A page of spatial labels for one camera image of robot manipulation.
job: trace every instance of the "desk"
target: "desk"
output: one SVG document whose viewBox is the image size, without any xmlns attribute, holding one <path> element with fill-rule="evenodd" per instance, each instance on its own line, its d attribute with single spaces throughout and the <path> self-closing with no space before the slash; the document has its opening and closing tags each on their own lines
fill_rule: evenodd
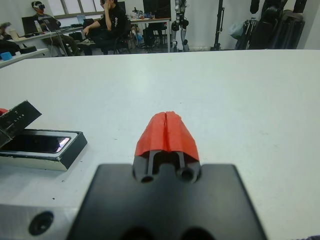
<svg viewBox="0 0 320 240">
<path fill-rule="evenodd" d="M 44 54 L 48 51 L 49 51 L 48 48 L 43 48 L 43 49 L 38 49 L 37 51 L 34 51 L 34 52 L 25 53 L 25 54 L 21 54 L 20 52 L 17 52 L 16 55 L 13 56 L 12 59 L 10 59 L 8 61 L 0 60 L 0 69 L 6 67 L 8 65 L 14 64 L 16 62 L 22 61 L 24 59 L 29 59 L 29 58 L 35 57 L 37 55 Z"/>
<path fill-rule="evenodd" d="M 18 45 L 22 45 L 22 44 L 26 44 L 28 42 L 34 41 L 34 40 L 41 40 L 41 39 L 47 39 L 50 37 L 55 37 L 58 36 L 60 44 L 61 44 L 61 48 L 65 54 L 65 56 L 67 56 L 67 52 L 65 49 L 65 46 L 62 44 L 62 40 L 59 34 L 69 34 L 69 33 L 73 33 L 79 30 L 82 30 L 83 27 L 71 27 L 71 28 L 66 28 L 66 29 L 61 29 L 59 31 L 55 31 L 55 32 L 46 32 L 45 34 L 40 34 L 38 36 L 32 36 L 32 37 L 20 37 L 19 40 L 14 41 L 16 44 Z"/>
<path fill-rule="evenodd" d="M 155 24 L 155 23 L 166 23 L 166 37 L 167 37 L 167 45 L 168 45 L 168 53 L 170 53 L 170 20 L 171 18 L 145 18 L 145 19 L 130 19 L 131 24 Z"/>
<path fill-rule="evenodd" d="M 28 128 L 83 131 L 88 145 L 67 172 L 0 166 L 0 204 L 79 207 L 97 166 L 132 164 L 151 117 L 175 111 L 202 164 L 237 166 L 269 240 L 319 234 L 319 59 L 318 50 L 250 50 L 2 68 L 1 108 L 28 99 L 42 113 Z"/>
</svg>

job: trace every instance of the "cylindrical hole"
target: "cylindrical hole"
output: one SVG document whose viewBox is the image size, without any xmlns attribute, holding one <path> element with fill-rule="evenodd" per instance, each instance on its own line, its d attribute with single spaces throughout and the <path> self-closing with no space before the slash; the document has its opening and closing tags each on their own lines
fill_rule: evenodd
<svg viewBox="0 0 320 240">
<path fill-rule="evenodd" d="M 29 226 L 29 233 L 32 236 L 38 236 L 45 233 L 54 221 L 54 214 L 50 211 L 45 211 L 33 218 Z"/>
<path fill-rule="evenodd" d="M 154 180 L 154 178 L 152 176 L 145 176 L 144 178 L 142 178 L 141 182 L 143 184 L 147 184 L 147 183 L 150 183 Z"/>
<path fill-rule="evenodd" d="M 154 238 L 146 229 L 135 227 L 125 233 L 121 240 L 153 240 Z"/>
<path fill-rule="evenodd" d="M 193 183 L 195 179 L 195 172 L 191 168 L 182 168 L 177 172 L 177 175 L 184 181 L 188 183 Z"/>
<path fill-rule="evenodd" d="M 181 240 L 215 240 L 215 238 L 206 230 L 195 227 L 187 230 Z"/>
<path fill-rule="evenodd" d="M 181 177 L 183 180 L 189 182 L 191 181 L 192 179 L 194 179 L 194 173 L 191 171 L 191 170 L 184 170 L 182 173 L 181 173 Z"/>
</svg>

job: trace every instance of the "window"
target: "window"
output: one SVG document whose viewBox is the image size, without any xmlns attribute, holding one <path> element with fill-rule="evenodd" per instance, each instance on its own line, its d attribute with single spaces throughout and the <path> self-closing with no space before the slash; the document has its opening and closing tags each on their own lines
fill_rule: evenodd
<svg viewBox="0 0 320 240">
<path fill-rule="evenodd" d="M 72 18 L 78 15 L 100 15 L 103 9 L 100 0 L 50 0 L 49 5 L 55 18 Z"/>
</svg>

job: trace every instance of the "red plastic part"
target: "red plastic part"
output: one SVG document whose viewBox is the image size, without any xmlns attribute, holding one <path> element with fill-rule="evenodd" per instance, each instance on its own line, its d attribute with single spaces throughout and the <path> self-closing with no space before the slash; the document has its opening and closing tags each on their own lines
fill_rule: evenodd
<svg viewBox="0 0 320 240">
<path fill-rule="evenodd" d="M 154 115 L 140 137 L 135 156 L 148 151 L 183 152 L 199 161 L 196 142 L 174 111 Z"/>
<path fill-rule="evenodd" d="M 1 116 L 2 114 L 5 114 L 6 112 L 8 112 L 7 109 L 0 108 L 0 116 Z"/>
</svg>

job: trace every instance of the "humanoid robot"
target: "humanoid robot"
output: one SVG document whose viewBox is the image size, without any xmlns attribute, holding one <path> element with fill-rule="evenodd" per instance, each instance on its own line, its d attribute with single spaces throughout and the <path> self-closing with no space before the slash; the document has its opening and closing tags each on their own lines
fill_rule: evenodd
<svg viewBox="0 0 320 240">
<path fill-rule="evenodd" d="M 189 21 L 185 19 L 185 11 L 187 7 L 187 0 L 175 0 L 175 12 L 176 12 L 176 20 L 172 23 L 172 52 L 176 53 L 178 51 L 177 45 L 178 42 L 176 40 L 177 32 L 181 27 L 181 41 L 184 52 L 189 52 L 188 40 L 186 39 L 187 34 L 187 26 L 189 25 Z"/>
</svg>

